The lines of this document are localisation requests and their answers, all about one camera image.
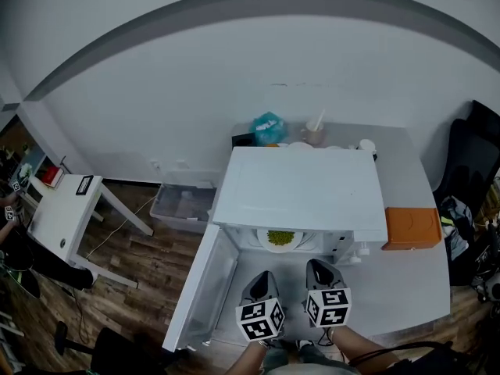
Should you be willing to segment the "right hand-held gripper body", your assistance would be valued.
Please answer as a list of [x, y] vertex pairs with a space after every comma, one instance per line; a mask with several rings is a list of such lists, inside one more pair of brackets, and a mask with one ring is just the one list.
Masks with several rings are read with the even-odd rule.
[[305, 312], [312, 327], [339, 327], [347, 323], [352, 308], [350, 288], [310, 290]]

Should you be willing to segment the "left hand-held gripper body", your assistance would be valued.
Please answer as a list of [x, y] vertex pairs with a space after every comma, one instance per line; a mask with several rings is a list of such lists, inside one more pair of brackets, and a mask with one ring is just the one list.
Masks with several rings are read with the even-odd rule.
[[238, 306], [235, 314], [237, 325], [248, 342], [277, 338], [285, 320], [277, 298]]

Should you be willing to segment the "white round plate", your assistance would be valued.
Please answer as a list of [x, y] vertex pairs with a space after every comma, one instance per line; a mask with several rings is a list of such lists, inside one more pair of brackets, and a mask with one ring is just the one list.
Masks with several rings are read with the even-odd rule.
[[258, 229], [256, 231], [257, 238], [259, 240], [259, 243], [265, 249], [267, 249], [270, 252], [274, 252], [274, 253], [291, 252], [292, 250], [294, 250], [296, 247], [298, 247], [300, 245], [300, 243], [302, 242], [303, 236], [304, 236], [304, 234], [302, 232], [294, 232], [295, 237], [294, 237], [294, 240], [292, 243], [290, 243], [289, 245], [276, 246], [276, 245], [272, 245], [268, 242], [268, 239], [267, 239], [267, 232], [268, 231], [269, 230]]

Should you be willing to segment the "white microwave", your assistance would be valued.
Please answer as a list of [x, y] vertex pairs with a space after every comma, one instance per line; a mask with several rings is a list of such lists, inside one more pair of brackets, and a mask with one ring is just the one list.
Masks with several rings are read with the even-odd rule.
[[[302, 232], [291, 252], [265, 249], [256, 231]], [[303, 305], [306, 264], [345, 264], [388, 238], [377, 168], [349, 149], [236, 147], [162, 346], [195, 350], [212, 340], [244, 344], [235, 309], [247, 284], [273, 273], [287, 338], [314, 339]]]

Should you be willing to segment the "person's left forearm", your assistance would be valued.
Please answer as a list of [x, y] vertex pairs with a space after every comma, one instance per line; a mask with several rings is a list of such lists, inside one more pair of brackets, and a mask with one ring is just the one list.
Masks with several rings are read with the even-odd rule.
[[261, 365], [268, 350], [257, 341], [251, 341], [224, 375], [260, 375]]

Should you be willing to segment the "person's right forearm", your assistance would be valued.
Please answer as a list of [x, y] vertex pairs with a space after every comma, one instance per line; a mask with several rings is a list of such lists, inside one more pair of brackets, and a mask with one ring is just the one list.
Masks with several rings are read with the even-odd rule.
[[[327, 336], [351, 363], [353, 359], [383, 349], [382, 346], [366, 339], [346, 326], [331, 327]], [[359, 364], [356, 369], [362, 375], [376, 375], [399, 362], [392, 352], [372, 358]]]

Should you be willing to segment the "person's legs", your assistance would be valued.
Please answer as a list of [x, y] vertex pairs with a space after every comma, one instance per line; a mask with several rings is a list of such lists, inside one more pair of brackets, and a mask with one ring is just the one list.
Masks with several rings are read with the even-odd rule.
[[[309, 340], [296, 341], [295, 345], [297, 359], [295, 363], [306, 364], [313, 363], [324, 366], [343, 367], [344, 362], [328, 359], [314, 344]], [[292, 364], [293, 348], [285, 341], [274, 342], [269, 345], [267, 353], [263, 359], [261, 367], [265, 371], [274, 370], [280, 366]]]

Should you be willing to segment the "person's white shirt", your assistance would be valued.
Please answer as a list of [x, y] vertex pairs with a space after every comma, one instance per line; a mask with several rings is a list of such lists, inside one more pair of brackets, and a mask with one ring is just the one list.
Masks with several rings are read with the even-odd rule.
[[341, 362], [329, 365], [319, 363], [292, 363], [270, 370], [266, 375], [361, 375], [357, 370]]

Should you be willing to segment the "orange plastic box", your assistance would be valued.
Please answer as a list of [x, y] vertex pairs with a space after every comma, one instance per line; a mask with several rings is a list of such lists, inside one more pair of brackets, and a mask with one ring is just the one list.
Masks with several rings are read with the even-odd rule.
[[388, 207], [385, 216], [387, 243], [382, 250], [427, 249], [442, 241], [441, 221], [436, 209]]

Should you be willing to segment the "clear plastic storage bin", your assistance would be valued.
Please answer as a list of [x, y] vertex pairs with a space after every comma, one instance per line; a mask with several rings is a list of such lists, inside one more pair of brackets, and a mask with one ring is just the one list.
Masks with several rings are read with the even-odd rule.
[[174, 230], [203, 234], [216, 189], [162, 184], [150, 208], [150, 217]]

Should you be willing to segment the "black bag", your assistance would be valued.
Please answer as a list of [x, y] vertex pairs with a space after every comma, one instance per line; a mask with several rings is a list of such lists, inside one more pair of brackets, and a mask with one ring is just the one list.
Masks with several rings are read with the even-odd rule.
[[381, 375], [473, 375], [468, 356], [451, 349], [434, 349], [416, 361], [404, 359]]

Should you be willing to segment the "gray and black backpack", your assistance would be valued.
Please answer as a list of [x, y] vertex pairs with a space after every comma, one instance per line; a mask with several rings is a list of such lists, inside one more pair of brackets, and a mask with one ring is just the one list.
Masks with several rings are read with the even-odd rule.
[[453, 261], [473, 242], [473, 217], [470, 208], [454, 196], [441, 202], [439, 214], [446, 248]]

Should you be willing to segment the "black office chair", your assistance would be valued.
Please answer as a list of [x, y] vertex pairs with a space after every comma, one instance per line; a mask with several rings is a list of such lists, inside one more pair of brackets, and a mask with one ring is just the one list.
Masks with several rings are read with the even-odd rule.
[[166, 368], [185, 357], [183, 352], [164, 351], [160, 358], [151, 357], [139, 344], [107, 327], [99, 333], [94, 347], [71, 341], [68, 326], [59, 321], [54, 334], [55, 349], [91, 356], [90, 370], [98, 375], [166, 375]]
[[452, 122], [445, 171], [433, 192], [436, 206], [454, 197], [477, 215], [498, 170], [500, 115], [473, 100], [468, 117]]

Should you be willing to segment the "small black box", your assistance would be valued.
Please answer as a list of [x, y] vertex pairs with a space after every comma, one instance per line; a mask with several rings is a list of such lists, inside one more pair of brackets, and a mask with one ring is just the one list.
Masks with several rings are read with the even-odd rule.
[[231, 137], [232, 148], [256, 147], [258, 145], [255, 133], [237, 134]]

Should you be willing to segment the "teal plastic bag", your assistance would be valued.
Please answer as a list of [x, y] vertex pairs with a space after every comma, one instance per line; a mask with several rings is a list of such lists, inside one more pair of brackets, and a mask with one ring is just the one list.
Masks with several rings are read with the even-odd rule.
[[255, 135], [258, 146], [281, 143], [288, 137], [288, 125], [278, 115], [273, 112], [266, 112], [255, 118], [249, 132]]

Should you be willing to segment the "white round headset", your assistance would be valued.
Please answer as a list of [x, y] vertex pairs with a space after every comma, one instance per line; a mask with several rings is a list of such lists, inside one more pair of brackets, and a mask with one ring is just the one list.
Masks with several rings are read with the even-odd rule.
[[500, 272], [484, 282], [482, 295], [486, 302], [500, 302]]

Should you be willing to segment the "black framed card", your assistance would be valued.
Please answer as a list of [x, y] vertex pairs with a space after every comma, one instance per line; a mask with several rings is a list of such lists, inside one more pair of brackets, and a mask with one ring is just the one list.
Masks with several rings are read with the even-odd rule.
[[89, 187], [91, 186], [91, 182], [93, 181], [93, 175], [83, 176], [76, 191], [77, 196], [85, 196], [88, 192]]

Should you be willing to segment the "small white table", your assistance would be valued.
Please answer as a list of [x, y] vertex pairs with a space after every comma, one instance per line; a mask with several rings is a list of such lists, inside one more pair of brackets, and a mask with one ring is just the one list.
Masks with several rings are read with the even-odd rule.
[[104, 198], [127, 221], [148, 236], [154, 230], [130, 211], [103, 183], [94, 176], [85, 196], [77, 196], [77, 187], [84, 175], [65, 174], [59, 186], [51, 189], [32, 176], [30, 183], [41, 194], [41, 200], [32, 217], [28, 234], [40, 245], [64, 262], [86, 268], [99, 276], [114, 280], [131, 288], [138, 283], [106, 270], [78, 253], [84, 232], [92, 217], [102, 220], [95, 212], [100, 198]]

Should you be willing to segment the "red box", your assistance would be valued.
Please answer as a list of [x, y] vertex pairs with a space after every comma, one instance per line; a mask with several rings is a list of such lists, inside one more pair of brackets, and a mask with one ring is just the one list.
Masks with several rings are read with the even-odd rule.
[[61, 167], [50, 166], [43, 174], [42, 183], [51, 189], [56, 189], [64, 177], [64, 170]]

